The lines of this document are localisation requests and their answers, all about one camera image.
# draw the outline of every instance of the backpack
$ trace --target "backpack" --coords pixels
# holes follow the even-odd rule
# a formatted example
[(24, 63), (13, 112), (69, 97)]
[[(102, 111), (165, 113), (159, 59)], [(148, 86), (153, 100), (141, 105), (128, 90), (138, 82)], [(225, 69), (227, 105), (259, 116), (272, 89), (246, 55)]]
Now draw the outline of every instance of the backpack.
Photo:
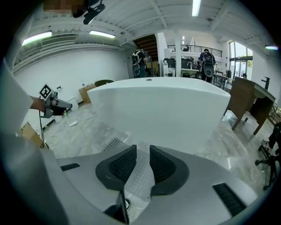
[(140, 63), (141, 59), (140, 59), (140, 57), (138, 55), (140, 52), (141, 51), (138, 51), (137, 53), (133, 53), (133, 55), (132, 55), (133, 64)]

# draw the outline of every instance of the ceiling light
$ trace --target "ceiling light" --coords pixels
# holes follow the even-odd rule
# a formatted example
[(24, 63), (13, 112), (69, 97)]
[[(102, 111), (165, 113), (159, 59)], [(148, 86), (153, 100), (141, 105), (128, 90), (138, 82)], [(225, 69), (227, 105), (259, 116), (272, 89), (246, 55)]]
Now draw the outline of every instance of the ceiling light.
[(193, 0), (192, 16), (198, 16), (201, 0)]
[(274, 46), (274, 45), (268, 45), (265, 47), (266, 49), (269, 49), (269, 50), (278, 50), (278, 47), (277, 46)]
[(100, 32), (100, 31), (95, 31), (95, 30), (91, 30), (90, 34), (104, 36), (104, 37), (110, 37), (110, 38), (116, 37), (115, 35), (112, 35), (112, 34), (109, 34), (109, 33), (103, 33), (103, 32)]
[(51, 37), (52, 36), (52, 32), (51, 31), (48, 31), (48, 32), (44, 32), (44, 33), (40, 33), (40, 34), (36, 34), (34, 36), (31, 36), (27, 39), (25, 39), (22, 43), (22, 46), (30, 43), (30, 42), (33, 42), (33, 41), (36, 41), (36, 40), (40, 40), (40, 39), (43, 39), (45, 37)]

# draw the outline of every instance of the white curved surface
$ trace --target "white curved surface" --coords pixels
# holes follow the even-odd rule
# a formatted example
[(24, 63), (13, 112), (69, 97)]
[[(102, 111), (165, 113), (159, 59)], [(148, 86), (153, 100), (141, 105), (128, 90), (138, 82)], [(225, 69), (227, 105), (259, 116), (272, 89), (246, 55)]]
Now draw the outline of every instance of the white curved surface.
[(153, 77), (121, 80), (88, 91), (100, 122), (146, 142), (198, 152), (217, 127), (230, 95), (202, 80)]

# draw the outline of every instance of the office chair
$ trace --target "office chair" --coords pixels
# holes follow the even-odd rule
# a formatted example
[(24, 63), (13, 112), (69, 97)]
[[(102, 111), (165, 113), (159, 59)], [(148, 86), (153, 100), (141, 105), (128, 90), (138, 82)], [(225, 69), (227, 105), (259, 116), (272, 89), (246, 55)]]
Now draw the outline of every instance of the office chair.
[(269, 184), (265, 185), (263, 187), (263, 190), (267, 190), (271, 184), (274, 182), (275, 178), (277, 177), (277, 173), (276, 173), (276, 165), (275, 165), (275, 161), (278, 161), (280, 163), (280, 150), (276, 150), (275, 154), (276, 156), (271, 155), (270, 153), (267, 152), (267, 150), (261, 145), (259, 147), (259, 151), (263, 151), (263, 153), (265, 155), (268, 156), (267, 160), (256, 160), (255, 161), (255, 165), (259, 165), (260, 163), (262, 164), (267, 164), (268, 166), (270, 166), (270, 178), (269, 178)]

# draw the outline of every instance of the ceiling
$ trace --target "ceiling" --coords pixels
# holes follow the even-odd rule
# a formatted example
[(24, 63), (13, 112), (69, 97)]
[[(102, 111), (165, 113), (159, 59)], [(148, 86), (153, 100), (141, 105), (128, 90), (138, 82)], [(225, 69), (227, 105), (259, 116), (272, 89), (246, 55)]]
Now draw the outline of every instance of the ceiling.
[[(28, 36), (51, 30), (51, 41), (47, 45), (45, 39), (23, 46), (15, 68), (19, 71), (38, 59), (68, 51), (123, 51), (135, 47), (135, 39), (179, 29), (235, 40), (261, 56), (275, 54), (265, 49), (265, 45), (274, 44), (266, 29), (235, 0), (201, 0), (198, 17), (191, 16), (192, 0), (103, 0), (103, 4), (106, 9), (88, 25), (83, 24), (84, 17), (47, 13), (40, 7)], [(116, 38), (90, 35), (92, 29), (114, 34)]]

